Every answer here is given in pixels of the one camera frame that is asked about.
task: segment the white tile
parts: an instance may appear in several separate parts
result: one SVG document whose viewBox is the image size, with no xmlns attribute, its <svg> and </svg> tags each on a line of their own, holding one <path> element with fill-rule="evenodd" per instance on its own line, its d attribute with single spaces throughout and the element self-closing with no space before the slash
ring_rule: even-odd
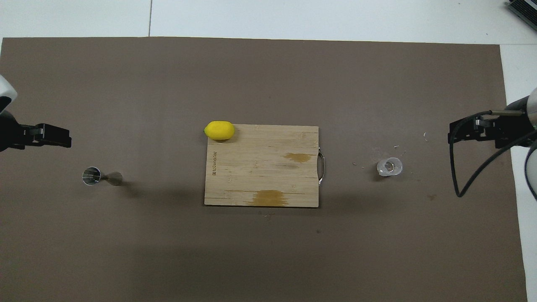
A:
<svg viewBox="0 0 537 302">
<path fill-rule="evenodd" d="M 537 45 L 501 45 L 507 103 L 529 95 L 537 87 Z M 537 301 L 537 201 L 526 185 L 524 161 L 528 148 L 511 149 L 517 189 L 520 241 L 526 270 L 528 301 Z"/>
<path fill-rule="evenodd" d="M 537 44 L 502 0 L 153 0 L 152 36 Z"/>
<path fill-rule="evenodd" d="M 151 0 L 1 0 L 0 39 L 148 36 L 150 8 Z"/>
</svg>

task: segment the metal jigger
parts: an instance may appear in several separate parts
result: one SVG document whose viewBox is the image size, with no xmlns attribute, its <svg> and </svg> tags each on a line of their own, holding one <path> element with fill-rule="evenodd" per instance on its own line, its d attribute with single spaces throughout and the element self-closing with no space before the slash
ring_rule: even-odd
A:
<svg viewBox="0 0 537 302">
<path fill-rule="evenodd" d="M 112 172 L 108 175 L 104 175 L 99 169 L 89 167 L 82 173 L 82 181 L 87 185 L 94 185 L 100 181 L 107 181 L 111 185 L 121 185 L 123 176 L 119 172 Z"/>
</svg>

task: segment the yellow lemon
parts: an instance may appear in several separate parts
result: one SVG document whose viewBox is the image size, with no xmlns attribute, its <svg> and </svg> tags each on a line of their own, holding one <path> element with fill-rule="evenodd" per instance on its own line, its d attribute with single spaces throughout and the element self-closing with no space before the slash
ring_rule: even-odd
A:
<svg viewBox="0 0 537 302">
<path fill-rule="evenodd" d="M 204 129 L 205 135 L 213 140 L 228 140 L 235 134 L 235 127 L 228 121 L 213 120 Z"/>
</svg>

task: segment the black cable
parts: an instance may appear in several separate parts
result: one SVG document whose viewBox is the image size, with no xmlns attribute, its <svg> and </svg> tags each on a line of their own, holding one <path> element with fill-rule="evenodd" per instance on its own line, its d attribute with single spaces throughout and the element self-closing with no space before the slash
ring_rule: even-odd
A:
<svg viewBox="0 0 537 302">
<path fill-rule="evenodd" d="M 512 141 L 511 143 L 509 143 L 508 145 L 504 146 L 503 148 L 499 149 L 498 151 L 496 151 L 492 156 L 490 156 L 486 161 L 484 161 L 481 166 L 479 166 L 479 168 L 477 168 L 477 170 L 475 170 L 475 172 L 472 174 L 472 176 L 470 177 L 470 179 L 468 180 L 468 182 L 466 183 L 466 185 L 464 186 L 464 188 L 462 188 L 462 190 L 459 192 L 459 185 L 457 183 L 457 176 L 455 174 L 455 159 L 454 159 L 454 155 L 453 155 L 453 144 L 454 144 L 454 140 L 455 140 L 455 137 L 456 137 L 456 134 L 457 132 L 459 131 L 459 129 L 462 127 L 462 125 L 464 125 L 465 123 L 469 122 L 470 120 L 472 119 L 475 119 L 476 117 L 479 117 L 479 116 L 484 116 L 484 115 L 490 115 L 492 113 L 492 111 L 483 111 L 483 112 L 480 112 L 480 113 L 476 113 L 476 114 L 473 114 L 469 117 L 466 117 L 464 118 L 462 121 L 460 121 L 454 128 L 453 128 L 453 132 L 449 138 L 449 160 L 451 162 L 451 177 L 453 179 L 453 186 L 455 188 L 455 194 L 457 194 L 458 197 L 462 197 L 466 191 L 468 190 L 468 188 L 470 187 L 470 185 L 472 184 L 472 182 L 474 182 L 474 180 L 476 179 L 476 177 L 493 161 L 495 160 L 498 156 L 502 155 L 504 152 L 506 152 L 507 150 L 509 150 L 511 147 L 515 146 L 515 145 L 518 145 L 519 143 L 527 140 L 528 138 L 534 136 L 537 134 L 537 130 L 534 130 L 534 131 L 531 131 L 529 132 L 528 134 L 522 136 L 521 138 L 519 139 L 516 139 L 514 141 Z"/>
</svg>

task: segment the brown mat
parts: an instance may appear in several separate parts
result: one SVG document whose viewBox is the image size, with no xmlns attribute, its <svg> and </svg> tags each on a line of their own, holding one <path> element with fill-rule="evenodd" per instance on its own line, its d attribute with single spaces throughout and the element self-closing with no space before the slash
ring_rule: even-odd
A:
<svg viewBox="0 0 537 302">
<path fill-rule="evenodd" d="M 0 154 L 6 301 L 526 299 L 509 154 L 462 199 L 449 173 L 448 124 L 505 106 L 498 46 L 22 38 L 0 73 L 73 144 Z M 319 126 L 320 208 L 203 206 L 211 120 Z M 494 151 L 455 149 L 461 181 Z"/>
</svg>

